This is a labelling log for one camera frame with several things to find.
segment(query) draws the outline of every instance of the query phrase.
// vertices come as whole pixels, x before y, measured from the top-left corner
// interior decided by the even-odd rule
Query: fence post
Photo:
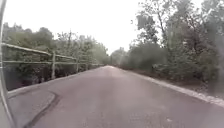
[[[79,61],[78,58],[76,59],[76,73],[79,72]]]
[[[55,51],[52,54],[51,79],[55,79]]]
[[[88,70],[88,64],[86,64],[86,70]]]

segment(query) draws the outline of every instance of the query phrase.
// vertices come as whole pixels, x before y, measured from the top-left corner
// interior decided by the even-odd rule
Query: road
[[[33,128],[224,127],[224,108],[110,66],[45,89],[60,101]]]

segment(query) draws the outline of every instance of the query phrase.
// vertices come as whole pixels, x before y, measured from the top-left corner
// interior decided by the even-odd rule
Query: vegetation
[[[140,5],[136,18],[141,33],[129,51],[112,53],[113,60],[122,62],[115,65],[172,81],[223,83],[223,0],[204,0],[201,8],[191,0]]]
[[[94,38],[84,35],[76,35],[72,32],[59,33],[57,38],[47,28],[40,28],[33,32],[30,29],[23,29],[21,26],[10,27],[4,24],[3,42],[46,51],[64,56],[78,58],[80,63],[87,63],[88,68],[92,68],[91,63],[107,64],[109,57],[105,46],[97,42]],[[26,62],[51,62],[52,57],[37,55],[33,53],[21,52],[17,50],[3,49],[4,61],[26,61]],[[57,58],[60,62],[75,62]],[[86,65],[79,65],[79,71],[85,70]],[[8,90],[40,83],[51,79],[50,64],[4,64],[4,73]],[[67,76],[76,73],[76,65],[56,65],[56,77]]]

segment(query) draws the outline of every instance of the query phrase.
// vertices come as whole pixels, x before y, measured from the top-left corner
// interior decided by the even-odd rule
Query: railing
[[[86,67],[86,70],[88,69],[88,64],[89,63],[79,63],[77,58],[74,57],[69,57],[69,56],[63,56],[63,55],[57,55],[55,54],[55,51],[53,51],[53,53],[48,53],[48,52],[44,52],[44,51],[39,51],[39,50],[35,50],[35,49],[30,49],[30,48],[24,48],[24,47],[20,47],[20,46],[15,46],[15,45],[11,45],[11,44],[7,44],[7,43],[1,43],[3,47],[6,48],[10,48],[10,49],[15,49],[18,51],[25,51],[25,52],[31,52],[31,53],[35,53],[35,54],[41,54],[41,55],[46,55],[49,57],[52,57],[52,61],[51,62],[30,62],[30,61],[3,61],[3,63],[20,63],[20,64],[51,64],[51,79],[55,79],[55,65],[56,64],[62,64],[62,65],[76,65],[76,72],[78,72],[79,69],[79,65],[80,64],[84,64]],[[64,58],[64,59],[70,59],[70,60],[75,60],[75,62],[56,62],[56,57],[59,58]]]

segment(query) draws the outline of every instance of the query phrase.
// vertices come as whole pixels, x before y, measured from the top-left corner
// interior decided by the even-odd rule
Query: sky
[[[8,0],[4,22],[37,31],[47,27],[61,32],[90,35],[108,48],[110,54],[119,47],[128,50],[137,37],[131,24],[142,0]],[[200,5],[202,0],[193,0]]]

